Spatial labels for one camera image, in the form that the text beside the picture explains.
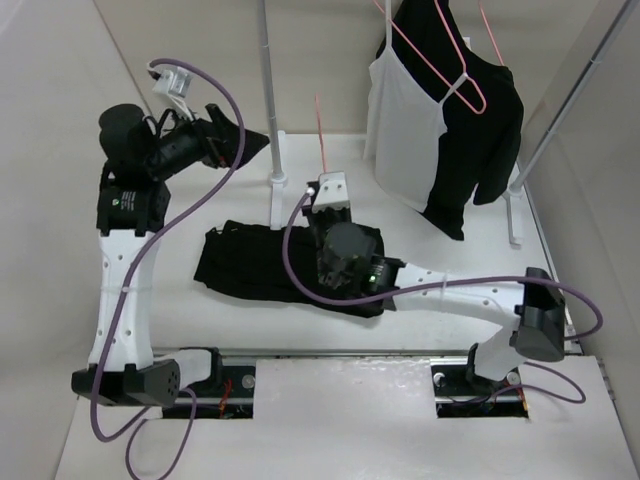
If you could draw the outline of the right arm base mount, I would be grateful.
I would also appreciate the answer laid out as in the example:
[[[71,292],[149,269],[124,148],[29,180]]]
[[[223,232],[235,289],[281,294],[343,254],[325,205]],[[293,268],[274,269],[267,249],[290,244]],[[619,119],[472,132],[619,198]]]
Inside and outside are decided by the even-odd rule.
[[[475,374],[478,344],[473,344],[464,362],[437,361],[431,364],[435,411],[439,419],[453,418],[529,418],[526,399],[520,388],[519,371],[513,382],[507,378],[489,380]]]

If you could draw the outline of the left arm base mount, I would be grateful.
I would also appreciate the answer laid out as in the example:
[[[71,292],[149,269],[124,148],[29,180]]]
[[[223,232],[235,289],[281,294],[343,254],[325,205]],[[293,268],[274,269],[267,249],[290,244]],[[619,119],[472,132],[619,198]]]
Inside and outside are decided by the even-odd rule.
[[[155,360],[174,360],[179,386],[196,396],[196,419],[239,420],[253,417],[256,366],[231,363],[218,348],[186,348]]]

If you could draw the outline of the pink wire hanger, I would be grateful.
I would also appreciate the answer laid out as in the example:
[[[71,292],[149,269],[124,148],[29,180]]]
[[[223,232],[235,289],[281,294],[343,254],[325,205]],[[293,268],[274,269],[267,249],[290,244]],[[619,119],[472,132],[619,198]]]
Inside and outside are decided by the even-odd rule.
[[[322,172],[328,173],[329,169],[328,169],[328,163],[326,158],[324,132],[323,132],[323,125],[322,125],[322,118],[321,118],[320,97],[318,93],[314,95],[314,104],[315,104],[315,114],[316,114],[316,123],[317,123],[317,134],[318,134],[318,141],[319,141],[319,148],[320,148],[320,155],[321,155],[321,162],[322,162]]]

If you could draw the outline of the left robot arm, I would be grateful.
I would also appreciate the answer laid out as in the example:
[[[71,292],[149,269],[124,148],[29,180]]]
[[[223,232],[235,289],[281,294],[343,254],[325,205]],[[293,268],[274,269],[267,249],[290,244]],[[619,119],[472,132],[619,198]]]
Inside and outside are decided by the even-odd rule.
[[[171,407],[191,385],[204,397],[223,387],[213,349],[155,358],[150,342],[153,270],[171,193],[167,181],[201,163],[229,168],[250,162],[268,136],[241,130],[215,104],[207,118],[188,119],[172,108],[159,119],[134,104],[99,118],[106,155],[97,202],[102,254],[98,326],[87,367],[73,373],[74,393],[103,406]]]

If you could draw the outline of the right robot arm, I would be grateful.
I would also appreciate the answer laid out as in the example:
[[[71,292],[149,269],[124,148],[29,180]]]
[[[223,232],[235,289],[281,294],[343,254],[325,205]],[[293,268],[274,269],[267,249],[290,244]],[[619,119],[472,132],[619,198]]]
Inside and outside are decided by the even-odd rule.
[[[565,300],[546,271],[530,268],[527,282],[512,287],[458,285],[445,274],[378,253],[377,240],[355,224],[348,210],[306,207],[317,245],[319,284],[341,300],[384,295],[392,311],[425,310],[488,321],[498,331],[474,343],[462,369],[473,393],[491,393],[527,360],[564,359]]]

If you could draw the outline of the black trousers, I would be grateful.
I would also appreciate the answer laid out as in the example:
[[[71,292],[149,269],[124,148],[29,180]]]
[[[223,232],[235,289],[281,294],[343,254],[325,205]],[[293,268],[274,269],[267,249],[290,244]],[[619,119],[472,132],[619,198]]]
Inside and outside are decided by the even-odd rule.
[[[296,287],[285,269],[283,240],[282,230],[229,220],[222,229],[213,229],[205,235],[194,280],[237,299],[308,304],[360,318],[377,317],[393,306],[390,299],[358,305],[350,303],[397,288],[398,271],[405,264],[385,255],[383,240],[383,256],[374,262],[363,294],[342,295],[318,282],[316,244],[309,226],[292,228],[288,243],[291,269],[314,296],[336,300],[336,305],[310,298]]]

